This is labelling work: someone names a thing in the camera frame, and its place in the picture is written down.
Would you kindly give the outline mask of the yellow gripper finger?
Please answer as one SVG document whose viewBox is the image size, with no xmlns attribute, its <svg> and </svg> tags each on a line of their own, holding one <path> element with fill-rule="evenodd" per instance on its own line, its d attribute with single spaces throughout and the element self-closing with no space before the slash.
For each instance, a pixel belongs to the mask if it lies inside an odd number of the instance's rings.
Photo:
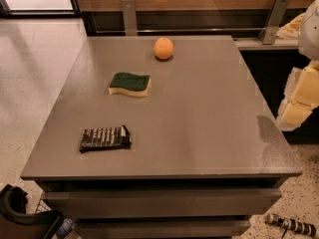
<svg viewBox="0 0 319 239">
<path fill-rule="evenodd" d="M 282 131 L 293 131 L 319 107 L 319 71 L 312 67 L 293 68 L 288 76 L 284 99 L 281 101 L 276 123 Z"/>
<path fill-rule="evenodd" d="M 297 39 L 304 13 L 301 13 L 290 22 L 280 27 L 276 36 L 281 39 Z"/>
</svg>

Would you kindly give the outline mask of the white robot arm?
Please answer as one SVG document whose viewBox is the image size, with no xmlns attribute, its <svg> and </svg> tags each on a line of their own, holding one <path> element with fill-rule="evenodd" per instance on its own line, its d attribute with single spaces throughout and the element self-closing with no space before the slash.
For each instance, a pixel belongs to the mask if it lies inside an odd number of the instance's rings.
<svg viewBox="0 0 319 239">
<path fill-rule="evenodd" d="M 319 107 L 319 0 L 315 0 L 304 14 L 279 30 L 290 33 L 298 28 L 298 52 L 310 63 L 304 69 L 293 68 L 288 76 L 284 99 L 281 101 L 276 123 L 282 131 L 293 131 Z"/>
</svg>

